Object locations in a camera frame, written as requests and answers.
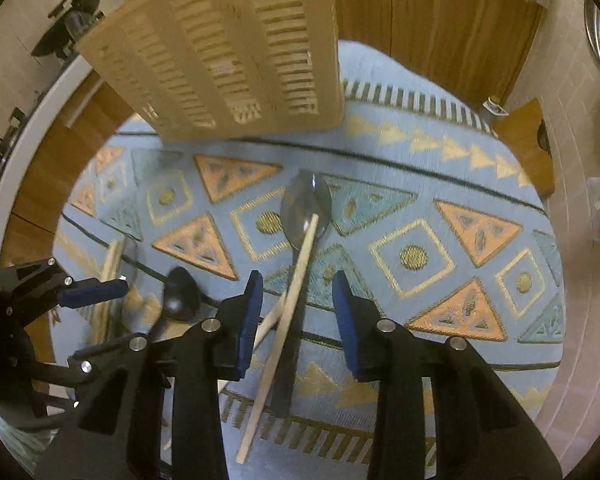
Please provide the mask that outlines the wooden chopstick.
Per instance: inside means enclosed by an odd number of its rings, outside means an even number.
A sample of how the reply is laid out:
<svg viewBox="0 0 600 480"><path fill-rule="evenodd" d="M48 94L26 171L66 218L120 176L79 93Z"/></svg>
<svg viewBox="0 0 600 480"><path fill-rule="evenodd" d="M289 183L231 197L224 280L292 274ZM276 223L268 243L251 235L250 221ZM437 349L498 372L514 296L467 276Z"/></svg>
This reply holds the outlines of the wooden chopstick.
<svg viewBox="0 0 600 480"><path fill-rule="evenodd" d="M254 338L254 348L257 349L260 346L260 343L264 341L264 338L268 336L268 332L275 327L280 317L282 316L286 301L286 292L283 293L283 296L276 301L271 311L265 315L263 321L260 323L257 331L256 338ZM172 339L177 336L182 336L186 330L189 329L189 325L184 322L168 322L166 324L166 330L163 332L161 336L162 339ZM251 358L250 368L263 368L264 363L259 361L254 353ZM218 381L218 393L220 394L224 388L229 384L228 380L219 380ZM172 438L166 441L166 443L162 446L163 451L170 450L172 446Z"/></svg>
<svg viewBox="0 0 600 480"><path fill-rule="evenodd" d="M306 229L306 235L304 236L301 245L298 261L294 267L294 275L292 276L290 286L287 290L285 307L278 322L276 335L272 342L268 359L265 362L265 368L261 374L258 394L253 403L245 434L242 437L242 443L240 444L236 454L235 462L238 464L245 463L251 443L258 429L261 414L265 408L266 398L268 397L268 393L272 387L276 368L280 360L280 356L283 353L284 344L287 339L292 319L294 318L294 310L296 310L297 307L300 289L302 289L302 283L304 277L306 276L306 268L309 264L309 258L314 244L318 220L320 220L320 217L318 214L314 214L311 217L308 228Z"/></svg>

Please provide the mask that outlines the black plastic spoon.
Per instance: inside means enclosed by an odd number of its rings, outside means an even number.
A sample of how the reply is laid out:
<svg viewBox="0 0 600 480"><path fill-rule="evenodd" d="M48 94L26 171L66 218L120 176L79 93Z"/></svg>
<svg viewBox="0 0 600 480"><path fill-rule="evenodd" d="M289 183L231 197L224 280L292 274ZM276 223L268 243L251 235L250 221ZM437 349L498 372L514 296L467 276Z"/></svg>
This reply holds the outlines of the black plastic spoon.
<svg viewBox="0 0 600 480"><path fill-rule="evenodd" d="M200 305L201 292L197 282L185 268L176 266L163 282L161 310L147 334L147 340L156 341L169 322L192 322Z"/></svg>

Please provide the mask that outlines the blue patterned table mat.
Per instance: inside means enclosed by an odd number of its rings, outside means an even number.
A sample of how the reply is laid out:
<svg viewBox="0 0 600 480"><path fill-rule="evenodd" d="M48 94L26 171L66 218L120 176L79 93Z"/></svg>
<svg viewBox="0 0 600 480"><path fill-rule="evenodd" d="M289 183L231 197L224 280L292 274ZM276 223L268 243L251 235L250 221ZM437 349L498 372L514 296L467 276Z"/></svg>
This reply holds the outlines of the blue patterned table mat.
<svg viewBox="0 0 600 480"><path fill-rule="evenodd" d="M148 330L182 266L212 300L252 271L273 307L292 274L285 192L301 171L332 198L309 267L306 317L285 416L264 412L234 479L362 479L378 385L347 369L332 278L416 336L467 339L530 416L562 359L562 264L538 194L515 156L455 96L370 47L339 47L343 123L263 140L163 144L131 119L87 164L53 253L75 278L123 245L132 286L111 327Z"/></svg>

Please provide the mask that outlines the black gas stove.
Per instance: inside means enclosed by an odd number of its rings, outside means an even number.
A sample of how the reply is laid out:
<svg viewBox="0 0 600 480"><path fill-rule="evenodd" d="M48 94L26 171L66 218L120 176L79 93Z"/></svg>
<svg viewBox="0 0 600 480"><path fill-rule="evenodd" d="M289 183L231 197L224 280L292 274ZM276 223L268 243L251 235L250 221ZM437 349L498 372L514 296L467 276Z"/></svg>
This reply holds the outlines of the black gas stove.
<svg viewBox="0 0 600 480"><path fill-rule="evenodd" d="M7 130L4 136L0 137L0 177L26 123L27 115L19 107L14 107L9 116Z"/></svg>

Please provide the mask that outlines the wooden cutting board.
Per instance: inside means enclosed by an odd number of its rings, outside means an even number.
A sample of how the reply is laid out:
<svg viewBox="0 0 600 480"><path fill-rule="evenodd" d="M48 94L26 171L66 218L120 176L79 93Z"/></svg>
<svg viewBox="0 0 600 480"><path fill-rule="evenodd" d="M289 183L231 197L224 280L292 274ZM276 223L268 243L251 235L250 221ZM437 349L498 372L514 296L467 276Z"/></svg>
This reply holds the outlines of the wooden cutting board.
<svg viewBox="0 0 600 480"><path fill-rule="evenodd" d="M550 142L541 103L533 99L494 122L494 130L507 145L541 198L555 192Z"/></svg>

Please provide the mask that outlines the beige plastic utensil basket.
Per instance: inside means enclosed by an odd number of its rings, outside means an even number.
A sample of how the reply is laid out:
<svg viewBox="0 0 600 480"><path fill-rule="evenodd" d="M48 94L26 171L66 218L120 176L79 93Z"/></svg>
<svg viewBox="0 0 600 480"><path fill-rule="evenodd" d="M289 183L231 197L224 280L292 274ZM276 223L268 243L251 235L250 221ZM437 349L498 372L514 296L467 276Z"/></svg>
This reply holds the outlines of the beige plastic utensil basket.
<svg viewBox="0 0 600 480"><path fill-rule="evenodd" d="M335 0L126 0L78 49L166 143L343 120Z"/></svg>

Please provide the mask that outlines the black wok with lid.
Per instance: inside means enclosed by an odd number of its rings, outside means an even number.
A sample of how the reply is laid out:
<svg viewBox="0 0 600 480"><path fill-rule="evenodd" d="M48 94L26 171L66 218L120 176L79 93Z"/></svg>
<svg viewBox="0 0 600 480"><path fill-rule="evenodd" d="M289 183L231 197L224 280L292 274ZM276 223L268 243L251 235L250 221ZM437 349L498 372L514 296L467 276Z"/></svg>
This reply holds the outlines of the black wok with lid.
<svg viewBox="0 0 600 480"><path fill-rule="evenodd" d="M50 27L31 51L34 58L55 55L65 61L76 42L104 16L99 5L102 0L61 0L47 18Z"/></svg>

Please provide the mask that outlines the wooden base cabinets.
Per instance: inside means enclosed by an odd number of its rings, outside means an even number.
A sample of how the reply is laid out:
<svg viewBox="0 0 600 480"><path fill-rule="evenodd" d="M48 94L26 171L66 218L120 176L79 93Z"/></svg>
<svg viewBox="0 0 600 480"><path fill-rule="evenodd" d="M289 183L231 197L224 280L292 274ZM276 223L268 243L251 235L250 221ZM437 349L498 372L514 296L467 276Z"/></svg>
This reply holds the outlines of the wooden base cabinets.
<svg viewBox="0 0 600 480"><path fill-rule="evenodd" d="M392 3L396 9L396 16L391 24L390 49L388 52L378 52L392 58L393 61L415 75L436 84L474 112L470 103L460 100L460 94L464 90L463 81L474 73L495 70L498 63L494 58L493 49L504 44L504 38L498 36L493 30L493 14L486 6L486 2L484 0L392 0ZM336 18L338 18L343 14L340 0L335 0L335 6ZM350 35L338 34L339 73L339 47L345 41L356 42ZM346 116L346 96L341 73L340 81L344 97L344 115L342 122L337 127L343 123L344 116ZM188 142L218 143L250 139L263 140L269 136L286 136L300 132L325 132L337 127L324 130L265 133L245 138L185 140L174 143L164 142L154 128L151 128L163 144L178 145ZM111 137L107 136L104 140L97 142L94 148L80 151L79 175L70 182L70 192L61 203L60 211L56 216L57 222L83 170Z"/></svg>

